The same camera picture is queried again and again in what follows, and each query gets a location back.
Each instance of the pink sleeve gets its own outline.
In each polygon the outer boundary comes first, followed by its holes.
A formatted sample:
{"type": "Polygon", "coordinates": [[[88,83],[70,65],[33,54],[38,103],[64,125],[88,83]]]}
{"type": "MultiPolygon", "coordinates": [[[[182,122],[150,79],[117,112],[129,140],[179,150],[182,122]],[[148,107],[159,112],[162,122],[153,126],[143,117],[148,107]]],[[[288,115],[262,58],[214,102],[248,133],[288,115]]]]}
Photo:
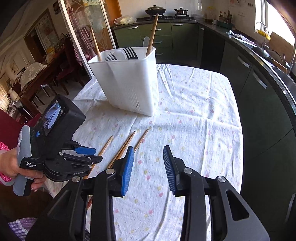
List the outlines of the pink sleeve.
{"type": "MultiPolygon", "coordinates": [[[[0,142],[0,150],[6,150],[9,151],[9,148],[7,145],[5,145],[3,142],[0,142]]],[[[0,179],[2,179],[4,182],[8,183],[11,182],[11,178],[8,176],[5,176],[3,173],[0,172],[0,179]]]]}

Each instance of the fork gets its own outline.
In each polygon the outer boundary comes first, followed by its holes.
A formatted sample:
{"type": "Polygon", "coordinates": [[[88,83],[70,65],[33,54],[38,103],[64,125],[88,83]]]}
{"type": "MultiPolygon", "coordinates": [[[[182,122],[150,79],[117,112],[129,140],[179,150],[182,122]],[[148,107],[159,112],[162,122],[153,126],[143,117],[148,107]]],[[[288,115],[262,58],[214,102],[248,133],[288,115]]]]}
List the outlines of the fork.
{"type": "Polygon", "coordinates": [[[117,60],[117,58],[112,53],[108,54],[106,57],[107,57],[105,58],[106,61],[117,60]]]}
{"type": "Polygon", "coordinates": [[[123,50],[124,50],[126,57],[128,59],[139,59],[137,54],[135,53],[135,51],[132,48],[124,48],[123,50]]]}

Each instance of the white utensil holder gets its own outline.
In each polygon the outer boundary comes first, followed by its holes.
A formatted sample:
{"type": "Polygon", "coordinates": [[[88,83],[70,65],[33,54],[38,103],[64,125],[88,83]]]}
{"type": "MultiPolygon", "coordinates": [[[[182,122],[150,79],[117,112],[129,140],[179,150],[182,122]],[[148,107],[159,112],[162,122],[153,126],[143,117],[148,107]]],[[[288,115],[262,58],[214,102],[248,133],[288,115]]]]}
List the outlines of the white utensil holder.
{"type": "Polygon", "coordinates": [[[111,105],[153,116],[159,101],[156,49],[147,57],[147,47],[133,47],[133,50],[139,59],[106,61],[107,55],[114,53],[113,49],[101,52],[103,61],[95,56],[88,64],[111,105]]]}

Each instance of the finger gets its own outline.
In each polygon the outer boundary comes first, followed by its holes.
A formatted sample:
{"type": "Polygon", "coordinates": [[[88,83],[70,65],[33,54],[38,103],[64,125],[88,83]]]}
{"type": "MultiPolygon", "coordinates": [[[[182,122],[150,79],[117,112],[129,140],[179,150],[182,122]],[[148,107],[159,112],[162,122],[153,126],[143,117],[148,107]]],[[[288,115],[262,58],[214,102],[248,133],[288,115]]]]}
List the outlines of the finger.
{"type": "Polygon", "coordinates": [[[27,170],[23,168],[18,168],[18,173],[25,176],[25,177],[31,177],[31,178],[43,178],[44,174],[41,171],[36,170],[27,170]]]}
{"type": "Polygon", "coordinates": [[[43,178],[35,178],[34,179],[34,183],[38,184],[38,183],[43,183],[46,181],[46,176],[44,175],[43,178]]]}
{"type": "Polygon", "coordinates": [[[35,190],[37,190],[38,188],[40,188],[41,186],[43,185],[43,183],[32,183],[31,184],[31,189],[33,190],[33,191],[35,191],[35,190]]]}

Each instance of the floral tablecloth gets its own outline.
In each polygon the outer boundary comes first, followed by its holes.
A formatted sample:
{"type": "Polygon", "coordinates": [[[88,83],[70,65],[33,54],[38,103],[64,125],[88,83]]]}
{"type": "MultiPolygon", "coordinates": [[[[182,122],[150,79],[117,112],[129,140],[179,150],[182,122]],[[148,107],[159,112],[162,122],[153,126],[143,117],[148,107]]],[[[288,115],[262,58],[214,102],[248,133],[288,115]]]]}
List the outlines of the floral tablecloth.
{"type": "MultiPolygon", "coordinates": [[[[243,137],[237,104],[228,79],[221,74],[175,65],[157,65],[159,106],[153,117],[112,107],[95,78],[82,89],[74,103],[86,115],[73,140],[94,147],[97,153],[111,135],[114,140],[90,177],[105,170],[128,135],[135,146],[149,132],[135,153],[129,190],[113,198],[118,241],[179,240],[184,197],[169,190],[163,163],[163,147],[202,176],[225,176],[240,192],[243,169],[243,137]]],[[[52,196],[64,183],[47,181],[52,196]]],[[[211,240],[208,199],[207,239],[211,240]]],[[[90,209],[86,227],[90,227],[90,209]]]]}

